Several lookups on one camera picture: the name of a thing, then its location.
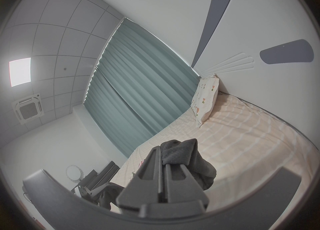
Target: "curtain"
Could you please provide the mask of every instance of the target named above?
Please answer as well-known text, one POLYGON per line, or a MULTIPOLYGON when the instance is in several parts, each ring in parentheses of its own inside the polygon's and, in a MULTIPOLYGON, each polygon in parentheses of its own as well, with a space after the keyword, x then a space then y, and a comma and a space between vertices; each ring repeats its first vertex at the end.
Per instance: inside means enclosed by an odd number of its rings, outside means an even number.
POLYGON ((84 105, 129 157, 190 107, 198 83, 197 74, 169 47, 125 19, 102 53, 84 105))

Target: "white pillow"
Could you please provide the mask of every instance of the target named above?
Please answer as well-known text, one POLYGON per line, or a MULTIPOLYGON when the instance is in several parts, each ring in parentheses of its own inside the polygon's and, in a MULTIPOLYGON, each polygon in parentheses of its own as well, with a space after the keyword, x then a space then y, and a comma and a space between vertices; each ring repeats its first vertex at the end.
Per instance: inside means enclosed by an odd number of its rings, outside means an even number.
POLYGON ((191 103, 197 127, 200 127, 210 116, 217 100, 218 86, 217 76, 200 79, 191 103))

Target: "air conditioner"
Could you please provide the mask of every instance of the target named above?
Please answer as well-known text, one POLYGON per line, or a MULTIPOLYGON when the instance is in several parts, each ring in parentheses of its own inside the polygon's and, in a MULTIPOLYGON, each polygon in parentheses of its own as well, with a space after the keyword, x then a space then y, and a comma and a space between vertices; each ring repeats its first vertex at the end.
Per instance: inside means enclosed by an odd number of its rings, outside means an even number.
POLYGON ((21 124, 43 116, 40 93, 33 94, 11 103, 12 108, 21 124))

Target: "striped bed sheet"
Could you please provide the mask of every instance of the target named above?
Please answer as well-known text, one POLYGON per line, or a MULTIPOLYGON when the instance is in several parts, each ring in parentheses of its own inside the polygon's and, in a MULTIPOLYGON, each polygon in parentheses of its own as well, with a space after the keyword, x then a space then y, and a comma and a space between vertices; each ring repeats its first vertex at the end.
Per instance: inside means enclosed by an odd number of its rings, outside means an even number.
MULTIPOLYGON (((202 157, 217 170, 207 211, 221 209, 253 192, 280 167, 302 177, 301 184, 275 228, 299 201, 319 163, 317 148, 293 128, 252 104, 228 95, 218 95, 208 120, 196 127, 191 108, 158 134, 140 145, 111 180, 126 187, 150 150, 176 139, 198 139, 202 157)), ((116 206, 111 211, 119 212, 116 206)))

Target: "square light panel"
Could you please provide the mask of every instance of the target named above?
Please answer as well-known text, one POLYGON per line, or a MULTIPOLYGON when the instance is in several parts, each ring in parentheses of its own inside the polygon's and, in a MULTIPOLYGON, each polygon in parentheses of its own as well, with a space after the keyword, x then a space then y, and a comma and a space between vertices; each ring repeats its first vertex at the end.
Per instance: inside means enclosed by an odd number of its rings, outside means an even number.
POLYGON ((31 58, 25 58, 9 62, 11 87, 31 81, 30 61, 31 58))

